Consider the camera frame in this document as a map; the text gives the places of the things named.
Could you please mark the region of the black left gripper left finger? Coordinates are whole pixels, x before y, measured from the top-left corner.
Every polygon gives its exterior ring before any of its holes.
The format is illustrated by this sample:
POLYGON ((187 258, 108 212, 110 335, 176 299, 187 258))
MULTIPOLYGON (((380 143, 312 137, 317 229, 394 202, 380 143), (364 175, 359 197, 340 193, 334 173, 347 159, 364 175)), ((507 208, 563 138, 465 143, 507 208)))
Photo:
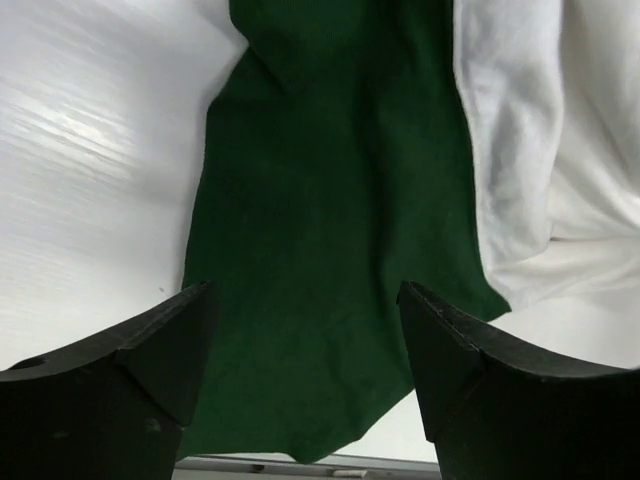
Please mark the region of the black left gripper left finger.
POLYGON ((2 371, 2 478, 171 478, 216 310, 201 283, 2 371))

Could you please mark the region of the white and green t-shirt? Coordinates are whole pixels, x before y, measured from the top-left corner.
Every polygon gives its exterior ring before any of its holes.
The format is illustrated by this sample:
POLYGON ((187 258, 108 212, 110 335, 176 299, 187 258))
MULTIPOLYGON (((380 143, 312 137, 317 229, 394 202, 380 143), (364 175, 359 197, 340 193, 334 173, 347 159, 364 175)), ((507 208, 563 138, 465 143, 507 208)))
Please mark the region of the white and green t-shirt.
POLYGON ((318 460, 412 390, 402 281, 639 362, 635 1, 233 1, 183 282, 220 314, 180 448, 318 460))

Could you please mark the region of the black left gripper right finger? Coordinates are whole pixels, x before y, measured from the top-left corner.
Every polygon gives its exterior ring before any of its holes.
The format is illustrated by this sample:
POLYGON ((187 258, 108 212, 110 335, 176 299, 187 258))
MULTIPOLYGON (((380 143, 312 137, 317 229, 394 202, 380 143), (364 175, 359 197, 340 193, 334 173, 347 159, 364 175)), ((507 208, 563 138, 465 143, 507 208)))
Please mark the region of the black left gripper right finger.
POLYGON ((530 344, 414 282, 397 296, 445 479, 635 479, 639 374, 530 344))

